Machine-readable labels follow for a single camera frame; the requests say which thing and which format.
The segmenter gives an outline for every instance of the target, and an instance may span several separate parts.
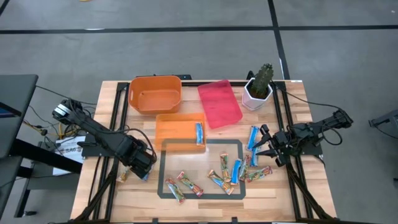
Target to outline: white hexagonal pot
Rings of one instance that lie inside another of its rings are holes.
[[[251,78],[248,83],[244,86],[244,91],[243,91],[243,96],[242,96],[242,105],[251,110],[254,111],[262,106],[264,106],[265,102],[268,100],[268,98],[271,96],[272,94],[272,88],[271,86],[268,84],[268,95],[265,99],[257,99],[254,98],[250,95],[249,91],[248,91],[248,85],[250,83],[252,83],[254,81],[254,78]]]

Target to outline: black cable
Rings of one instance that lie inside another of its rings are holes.
[[[392,135],[390,135],[390,134],[388,134],[388,133],[386,133],[386,132],[380,130],[379,127],[377,127],[377,126],[375,126],[375,128],[376,128],[377,130],[379,130],[381,133],[385,134],[386,136],[389,136],[389,137],[394,138],[394,139],[398,139],[398,137],[392,136]]]
[[[31,126],[33,126],[33,127],[35,127],[35,128],[39,128],[39,129],[45,129],[45,128],[51,127],[50,125],[48,125],[48,126],[33,125],[33,124],[31,124],[30,122],[28,122],[27,120],[25,120],[25,119],[24,119],[24,122],[27,123],[27,124],[29,124],[29,125],[31,125]]]
[[[36,110],[33,108],[33,106],[29,105],[29,108],[32,109],[33,113],[35,113],[36,116],[37,116],[39,119],[41,119],[42,121],[48,123],[48,124],[55,130],[55,133],[59,136],[59,133],[58,133],[57,129],[54,127],[54,125],[55,125],[56,123],[53,124],[53,123],[51,123],[50,121],[44,120],[42,117],[39,116],[39,114],[37,114],[37,112],[36,112]]]
[[[275,87],[276,87],[278,90],[281,90],[281,91],[283,91],[284,93],[286,93],[286,94],[288,94],[288,95],[290,95],[290,96],[293,96],[294,98],[296,98],[296,99],[298,99],[298,100],[301,100],[301,101],[303,101],[303,102],[306,102],[306,103],[309,103],[309,104],[313,104],[313,105],[319,105],[319,106],[329,106],[329,107],[336,108],[336,109],[339,109],[339,110],[341,110],[341,111],[344,111],[343,109],[341,109],[340,107],[335,106],[335,105],[329,105],[329,104],[326,104],[326,103],[314,103],[314,102],[309,102],[309,101],[307,101],[307,100],[300,99],[299,97],[297,97],[297,96],[295,96],[295,95],[293,95],[293,94],[291,94],[291,93],[288,93],[286,90],[283,90],[283,89],[279,88],[279,87],[274,83],[273,80],[271,80],[271,82],[275,85]]]
[[[325,133],[323,133],[323,127],[329,128],[329,130],[334,131],[334,132],[338,135],[338,137],[340,138],[340,141],[339,141],[338,143],[333,143],[333,142],[329,141],[329,140],[326,138]],[[332,146],[339,146],[341,143],[343,143],[343,138],[341,137],[341,134],[340,134],[336,129],[334,129],[334,128],[332,128],[332,127],[329,127],[329,126],[327,126],[327,125],[321,125],[321,133],[322,133],[322,137],[324,138],[324,140],[325,140],[327,143],[331,144]]]
[[[70,175],[70,174],[72,174],[72,173],[61,174],[61,175],[46,175],[46,176],[42,176],[42,177],[29,177],[29,179],[32,179],[32,178],[39,179],[39,178],[44,178],[44,177],[61,177],[61,176]],[[14,182],[14,181],[17,181],[17,180],[21,180],[21,179],[24,179],[24,178],[26,178],[26,177],[20,177],[20,178],[17,178],[17,179],[15,179],[15,180],[10,180],[9,182],[7,182],[7,183],[3,184],[2,186],[0,186],[0,189],[1,189],[2,187],[4,187],[5,185],[11,183],[11,182]]]
[[[86,111],[86,112],[88,113],[88,116],[90,116],[91,118],[93,118],[93,117],[91,116],[91,113],[88,111],[88,109],[84,109],[84,108],[83,108],[83,111]]]
[[[87,206],[90,204],[91,195],[93,194],[95,178],[96,178],[96,176],[97,176],[98,164],[100,164],[100,160],[101,160],[101,157],[98,157],[97,163],[96,163],[96,165],[95,165],[95,171],[94,171],[93,182],[91,183],[90,194],[89,194],[89,196],[88,196],[88,204],[87,204]]]
[[[140,129],[137,129],[137,128],[129,128],[129,129],[126,129],[125,131],[127,131],[127,130],[128,131],[138,131],[139,133],[141,133],[143,135],[143,137],[146,139],[146,141],[148,142],[148,144],[150,146],[149,150],[152,151],[152,156],[154,157],[153,163],[155,163],[157,160],[156,152],[154,151],[154,147],[152,146],[152,143],[150,143],[148,136],[143,131],[141,131]]]
[[[73,132],[73,124],[68,124],[67,127],[65,128],[65,130],[63,130],[63,133],[66,138],[71,136],[71,135],[67,134],[69,132]]]
[[[315,158],[317,158],[319,161],[321,161],[321,163],[323,164],[324,167],[326,167],[325,161],[323,161],[321,155],[313,155],[315,156]]]
[[[62,143],[64,143],[64,142],[70,141],[70,140],[72,140],[72,139],[75,139],[75,138],[78,137],[78,136],[79,136],[79,135],[78,135],[77,133],[75,133],[75,135],[74,135],[73,137],[69,137],[70,139],[64,140],[64,141],[62,141],[62,142],[60,142],[60,143],[58,143],[58,144],[62,144]]]
[[[96,108],[94,106],[84,106],[83,109],[85,109],[85,108],[91,108],[93,110],[96,110]]]
[[[51,142],[51,143],[54,145],[55,148],[54,148],[52,151],[57,150],[57,151],[60,153],[60,155],[63,156],[62,152],[59,150],[59,148],[58,148],[58,146],[57,146],[56,143],[54,143],[53,141],[51,141],[51,140],[49,139],[49,137],[44,136],[44,144],[45,144],[47,147],[49,147],[49,145],[45,142],[45,140],[48,140],[49,142]]]
[[[279,88],[279,87],[274,83],[273,80],[271,80],[271,82],[272,82],[272,83],[275,85],[275,87],[276,87],[277,89],[279,89],[280,91],[283,91],[284,93],[286,93],[286,94],[288,94],[288,95],[290,95],[290,96],[293,96],[294,98],[296,98],[296,99],[298,99],[298,100],[300,100],[300,101],[302,101],[302,102],[306,102],[306,103],[308,103],[308,104],[313,104],[313,105],[318,105],[318,106],[329,106],[329,107],[332,107],[332,108],[336,108],[336,109],[338,109],[338,110],[344,112],[344,114],[346,114],[345,110],[341,109],[341,108],[338,107],[338,106],[329,105],[329,104],[326,104],[326,103],[314,103],[314,102],[309,102],[309,101],[307,101],[307,100],[303,100],[303,99],[301,99],[301,98],[299,98],[299,97],[297,97],[297,96],[295,96],[295,95],[293,95],[293,94],[287,92],[286,90],[283,90],[283,89]],[[328,123],[333,122],[333,121],[335,121],[335,120],[337,120],[337,119],[340,119],[340,118],[342,118],[342,117],[344,117],[344,115],[343,115],[343,116],[340,116],[339,118],[335,118],[335,119],[329,121]],[[327,143],[331,144],[332,146],[338,146],[338,145],[340,145],[340,144],[343,142],[343,138],[341,137],[341,134],[340,134],[335,128],[329,127],[329,126],[328,126],[328,123],[326,123],[326,124],[324,124],[324,125],[321,125],[322,137],[325,139],[325,141],[326,141]],[[329,141],[329,140],[326,138],[326,136],[325,136],[325,134],[324,134],[324,132],[323,132],[323,128],[324,128],[324,127],[327,127],[327,128],[329,128],[330,130],[334,131],[334,132],[338,135],[338,137],[340,138],[340,141],[339,141],[338,143],[333,143],[333,142]]]
[[[37,87],[37,88],[41,88],[42,90],[47,90],[47,91],[49,91],[49,92],[51,92],[51,93],[54,93],[54,94],[56,94],[56,95],[58,95],[58,96],[62,96],[62,97],[64,97],[64,98],[68,98],[69,100],[74,100],[74,99],[72,99],[72,98],[70,98],[70,97],[67,97],[67,96],[62,95],[62,94],[60,94],[60,93],[57,93],[56,91],[49,90],[48,88],[44,88],[44,87],[41,87],[41,86],[38,86],[38,85],[36,85],[36,87]],[[97,105],[96,103],[87,103],[87,102],[83,102],[83,101],[79,101],[79,102],[80,102],[80,103],[87,104],[87,105]]]

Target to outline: wooden table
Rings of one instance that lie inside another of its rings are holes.
[[[117,83],[116,81],[103,82],[95,112],[95,120],[108,127]],[[288,80],[285,81],[285,83],[289,93],[301,99],[307,99],[302,82],[291,82]],[[243,113],[242,120],[236,124],[214,130],[207,126],[207,139],[238,139],[242,142],[243,148],[245,148],[252,125],[260,126],[262,124],[268,124],[270,133],[272,134],[279,130],[273,97],[270,97],[266,105],[261,109],[249,111],[241,105],[243,87],[233,87],[233,91]],[[279,95],[284,125],[286,125],[287,118],[283,99],[280,93]],[[203,112],[196,87],[183,87],[182,98],[183,102],[179,113]],[[289,97],[289,102],[294,123],[309,122],[312,120],[310,108],[307,103],[293,97]],[[120,121],[120,113],[118,114],[117,121]],[[148,135],[152,144],[154,143],[155,116],[141,115],[136,110],[129,107],[126,124],[131,128],[134,127],[143,130]],[[136,138],[142,139],[142,136],[138,133],[130,132],[130,134],[134,135]],[[218,189],[220,194],[222,194],[222,190],[219,189],[217,185],[206,182],[207,180],[205,179],[207,179],[207,177],[197,177],[203,170],[208,172],[209,168],[214,169],[221,175],[221,172],[218,171],[220,170],[219,152],[216,149],[212,150],[212,147],[213,146],[209,144],[208,150],[201,156],[192,156],[190,154],[185,156],[174,156],[168,152],[166,165],[170,167],[169,171],[165,171],[165,175],[174,175],[176,172],[180,172],[180,170],[178,170],[180,167],[181,169],[188,169],[188,171],[186,171],[188,176],[199,178],[198,181],[202,181],[196,184],[203,187],[205,193],[213,193]],[[243,153],[249,154],[249,151],[243,149]],[[159,161],[161,157],[159,152],[157,155],[158,162],[147,182],[143,182],[134,174],[131,174],[124,184],[116,184],[111,222],[151,222],[152,218],[159,218],[160,222],[230,222],[231,217],[237,217],[240,222],[295,220],[286,168],[277,167],[274,159],[265,156],[259,158],[259,167],[271,166],[274,173],[263,179],[246,183],[246,196],[241,200],[186,199],[184,203],[179,205],[174,198],[162,199],[157,194],[160,167]],[[206,160],[203,158],[208,159],[208,164],[204,164]],[[302,160],[309,191],[325,211],[335,217],[336,212],[323,164],[313,156],[302,156]],[[77,217],[87,206],[88,194],[93,180],[96,161],[97,157],[91,157],[84,161],[71,218]],[[183,163],[191,165],[190,167],[184,167],[186,165],[183,165]],[[94,192],[96,192],[98,181],[99,175],[97,175],[96,178]],[[186,186],[180,182],[177,183],[184,193],[189,192]],[[297,192],[302,217],[305,217],[303,197],[298,189]],[[100,218],[104,217],[107,197],[108,193],[105,192],[101,204]]]

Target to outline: orange bin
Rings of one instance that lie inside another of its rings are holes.
[[[180,109],[180,103],[179,77],[137,77],[131,81],[129,104],[142,114],[175,113]]]
[[[203,145],[197,146],[196,123],[201,122]],[[199,151],[206,148],[205,114],[158,114],[155,148],[158,151]]]

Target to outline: computer monitor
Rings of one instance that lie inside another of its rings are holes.
[[[20,111],[0,102],[0,118],[12,118],[21,115]]]

